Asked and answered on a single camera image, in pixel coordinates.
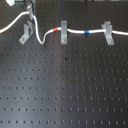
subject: white cable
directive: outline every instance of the white cable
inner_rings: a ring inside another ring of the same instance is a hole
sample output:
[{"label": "white cable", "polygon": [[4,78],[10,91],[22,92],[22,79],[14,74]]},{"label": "white cable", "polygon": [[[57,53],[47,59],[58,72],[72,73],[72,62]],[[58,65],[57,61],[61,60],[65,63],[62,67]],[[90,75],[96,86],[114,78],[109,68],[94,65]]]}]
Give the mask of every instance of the white cable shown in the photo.
[{"label": "white cable", "polygon": [[47,36],[49,33],[52,33],[52,32],[53,32],[53,29],[47,31],[47,32],[44,34],[43,41],[41,41],[41,40],[40,40],[40,37],[39,37],[39,30],[38,30],[38,23],[37,23],[36,16],[33,16],[33,18],[34,18],[34,21],[35,21],[37,40],[39,41],[40,44],[44,44],[44,43],[45,43],[45,38],[46,38],[46,36]]},{"label": "white cable", "polygon": [[89,33],[100,33],[100,32],[106,32],[106,30],[105,29],[89,30]]},{"label": "white cable", "polygon": [[20,14],[16,17],[16,19],[13,20],[7,27],[1,29],[1,30],[0,30],[0,33],[3,33],[3,32],[5,32],[6,30],[8,30],[9,28],[11,28],[12,25],[14,25],[14,24],[16,23],[16,21],[17,21],[21,16],[26,15],[26,14],[29,14],[29,12],[26,11],[26,12],[20,13]]},{"label": "white cable", "polygon": [[118,35],[128,36],[128,33],[127,33],[127,32],[119,32],[119,31],[115,31],[115,30],[113,30],[112,33],[114,33],[114,34],[118,34]]},{"label": "white cable", "polygon": [[[46,36],[49,34],[49,33],[52,33],[54,32],[53,29],[47,31],[45,34],[44,34],[44,37],[43,37],[43,41],[40,40],[40,37],[39,37],[39,32],[38,32],[38,23],[37,23],[37,19],[36,19],[36,16],[33,16],[34,18],[34,21],[35,21],[35,27],[36,27],[36,36],[37,36],[37,39],[39,41],[40,44],[44,44],[45,43],[45,38]],[[70,33],[75,33],[75,34],[84,34],[85,31],[84,30],[72,30],[72,29],[67,29],[68,32]],[[100,33],[100,32],[106,32],[105,29],[98,29],[98,30],[87,30],[88,33]],[[128,33],[126,32],[119,32],[119,31],[112,31],[112,33],[114,34],[120,34],[120,35],[128,35]]]},{"label": "white cable", "polygon": [[67,29],[68,32],[70,33],[76,33],[76,34],[84,34],[84,31],[80,31],[80,30],[72,30],[72,29]]}]

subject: screw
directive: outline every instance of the screw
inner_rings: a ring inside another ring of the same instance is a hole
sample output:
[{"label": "screw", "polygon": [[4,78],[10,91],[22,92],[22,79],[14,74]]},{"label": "screw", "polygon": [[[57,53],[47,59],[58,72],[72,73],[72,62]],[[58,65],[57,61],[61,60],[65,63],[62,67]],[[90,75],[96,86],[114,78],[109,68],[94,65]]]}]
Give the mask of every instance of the screw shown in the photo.
[{"label": "screw", "polygon": [[66,42],[66,39],[65,38],[63,39],[63,42]]},{"label": "screw", "polygon": [[22,41],[24,41],[24,38],[21,38]]},{"label": "screw", "polygon": [[110,41],[110,43],[113,43],[113,40],[112,39],[110,39],[109,41]]}]

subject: white wire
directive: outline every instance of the white wire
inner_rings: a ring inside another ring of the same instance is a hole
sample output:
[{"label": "white wire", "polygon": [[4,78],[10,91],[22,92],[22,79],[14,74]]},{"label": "white wire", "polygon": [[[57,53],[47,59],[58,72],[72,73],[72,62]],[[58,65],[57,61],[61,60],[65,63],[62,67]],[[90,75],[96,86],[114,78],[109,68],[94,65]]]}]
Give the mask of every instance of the white wire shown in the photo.
[{"label": "white wire", "polygon": [[7,31],[9,28],[12,27],[12,25],[14,25],[14,24],[16,23],[16,21],[17,21],[21,16],[26,15],[26,14],[29,14],[29,12],[26,11],[26,12],[20,13],[20,14],[16,17],[16,19],[13,20],[7,27],[1,29],[1,30],[0,30],[0,33],[3,33],[3,32],[5,32],[5,31]]},{"label": "white wire", "polygon": [[72,29],[67,29],[68,32],[70,33],[76,33],[76,34],[84,34],[84,31],[80,31],[80,30],[72,30]]},{"label": "white wire", "polygon": [[119,31],[115,31],[115,30],[113,30],[112,33],[114,33],[114,34],[118,34],[118,35],[128,36],[128,33],[127,33],[127,32],[119,32]]},{"label": "white wire", "polygon": [[[37,18],[36,16],[33,16],[34,18],[34,21],[35,21],[35,27],[36,27],[36,36],[37,36],[37,39],[39,41],[40,44],[44,44],[45,43],[45,39],[46,39],[46,36],[49,34],[49,33],[52,33],[53,32],[53,29],[47,31],[45,34],[44,34],[44,37],[43,37],[43,41],[40,40],[40,37],[39,37],[39,32],[38,32],[38,23],[37,23]],[[72,30],[72,29],[67,29],[68,32],[70,33],[75,33],[75,34],[84,34],[85,31],[84,30]],[[98,30],[89,30],[89,33],[100,33],[100,32],[106,32],[105,29],[98,29]],[[120,35],[128,35],[128,33],[126,32],[119,32],[119,31],[112,31],[112,33],[114,34],[120,34]]]},{"label": "white wire", "polygon": [[100,32],[106,32],[106,30],[105,29],[89,30],[89,33],[100,33]]},{"label": "white wire", "polygon": [[43,41],[41,41],[41,40],[40,40],[40,37],[39,37],[39,30],[38,30],[37,18],[36,18],[36,16],[33,16],[33,18],[34,18],[34,21],[35,21],[37,40],[39,41],[40,44],[44,44],[44,43],[45,43],[45,38],[46,38],[46,36],[47,36],[49,33],[52,33],[52,32],[53,32],[53,29],[47,31],[47,32],[44,34]]}]

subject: mounting bracket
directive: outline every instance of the mounting bracket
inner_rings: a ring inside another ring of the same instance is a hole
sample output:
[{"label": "mounting bracket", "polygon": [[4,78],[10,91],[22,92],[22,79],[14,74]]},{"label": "mounting bracket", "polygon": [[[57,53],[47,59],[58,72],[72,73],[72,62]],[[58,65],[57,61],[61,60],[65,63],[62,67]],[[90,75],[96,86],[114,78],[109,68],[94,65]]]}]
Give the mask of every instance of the mounting bracket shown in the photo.
[{"label": "mounting bracket", "polygon": [[67,21],[61,21],[61,44],[67,44]]},{"label": "mounting bracket", "polygon": [[24,45],[26,41],[30,38],[30,36],[34,32],[34,25],[27,21],[28,25],[24,24],[24,35],[19,39],[19,42]]},{"label": "mounting bracket", "polygon": [[108,45],[114,45],[114,40],[112,38],[112,25],[110,21],[106,21],[104,22],[104,24],[102,24],[102,28],[106,30],[106,32],[104,32],[106,41]]}]

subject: metal clamp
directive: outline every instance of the metal clamp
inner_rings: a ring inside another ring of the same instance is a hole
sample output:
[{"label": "metal clamp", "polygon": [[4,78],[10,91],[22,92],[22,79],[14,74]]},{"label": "metal clamp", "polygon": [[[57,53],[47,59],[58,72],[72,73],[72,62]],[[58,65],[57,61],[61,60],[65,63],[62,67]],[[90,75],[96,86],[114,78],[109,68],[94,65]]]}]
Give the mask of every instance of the metal clamp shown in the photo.
[{"label": "metal clamp", "polygon": [[61,44],[67,44],[67,21],[61,21]]},{"label": "metal clamp", "polygon": [[102,24],[102,28],[106,30],[106,32],[104,32],[104,35],[108,45],[114,45],[114,40],[112,38],[111,22],[110,21],[104,22],[104,24]]},{"label": "metal clamp", "polygon": [[30,36],[34,32],[34,25],[27,21],[28,25],[24,24],[24,35],[19,39],[19,42],[24,45],[26,41],[30,38]]}]

